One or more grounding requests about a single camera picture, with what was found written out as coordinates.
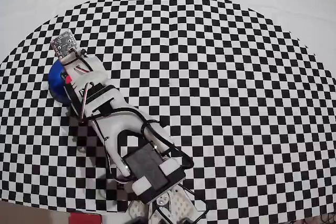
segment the checkerboard pattern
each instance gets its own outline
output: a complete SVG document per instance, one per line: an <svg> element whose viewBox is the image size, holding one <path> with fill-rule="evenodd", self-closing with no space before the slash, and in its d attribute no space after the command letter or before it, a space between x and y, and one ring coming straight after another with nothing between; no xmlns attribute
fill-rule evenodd
<svg viewBox="0 0 336 224"><path fill-rule="evenodd" d="M68 28L193 158L183 184L207 200L209 223L334 210L335 80L291 33L228 0L97 0L28 35L0 65L2 200L125 211L134 199L106 179L94 130L48 93L49 43Z"/></svg>

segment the red object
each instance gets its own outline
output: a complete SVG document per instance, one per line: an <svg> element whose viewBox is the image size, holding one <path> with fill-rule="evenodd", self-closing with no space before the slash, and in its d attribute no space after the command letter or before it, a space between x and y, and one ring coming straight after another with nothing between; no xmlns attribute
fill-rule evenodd
<svg viewBox="0 0 336 224"><path fill-rule="evenodd" d="M82 71L82 72L85 72L85 73L88 73L88 72L89 72L88 70L82 69L82 68L79 67L79 66L76 66L76 68L79 69L79 70Z"/></svg>
<svg viewBox="0 0 336 224"><path fill-rule="evenodd" d="M72 81L72 78L70 76L66 76L65 83L69 84Z"/></svg>
<svg viewBox="0 0 336 224"><path fill-rule="evenodd" d="M69 224L102 224L101 215L73 212L70 214Z"/></svg>

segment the blue ball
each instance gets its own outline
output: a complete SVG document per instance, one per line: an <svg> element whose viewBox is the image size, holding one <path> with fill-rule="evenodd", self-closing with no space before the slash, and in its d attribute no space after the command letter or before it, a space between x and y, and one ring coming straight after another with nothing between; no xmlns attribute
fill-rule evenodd
<svg viewBox="0 0 336 224"><path fill-rule="evenodd" d="M56 101L63 103L64 105L70 105L71 102L64 89L65 81L61 77L62 72L64 72L64 67L61 62L57 60L49 71L49 91Z"/></svg>

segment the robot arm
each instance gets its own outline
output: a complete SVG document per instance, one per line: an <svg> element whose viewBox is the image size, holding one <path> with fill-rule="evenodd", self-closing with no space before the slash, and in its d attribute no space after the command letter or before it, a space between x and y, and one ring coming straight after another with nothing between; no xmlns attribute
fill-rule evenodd
<svg viewBox="0 0 336 224"><path fill-rule="evenodd" d="M179 151L159 122L126 103L108 78L97 57L86 57L77 46L71 31L51 42L63 70L66 95L80 121L88 121L96 131L109 156L127 179L134 181L133 191L145 204L151 203L185 178L184 170L193 162ZM121 157L117 140L121 133L131 132L143 137L147 144ZM180 166L167 154L174 148L190 166Z"/></svg>

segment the circuit board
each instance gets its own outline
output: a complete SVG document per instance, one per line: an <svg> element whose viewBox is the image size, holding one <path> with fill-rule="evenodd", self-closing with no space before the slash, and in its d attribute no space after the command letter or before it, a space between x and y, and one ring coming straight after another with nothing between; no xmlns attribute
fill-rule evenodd
<svg viewBox="0 0 336 224"><path fill-rule="evenodd" d="M78 49L75 37L70 29L56 37L50 44L58 58L68 55L71 48L74 48L75 50Z"/></svg>

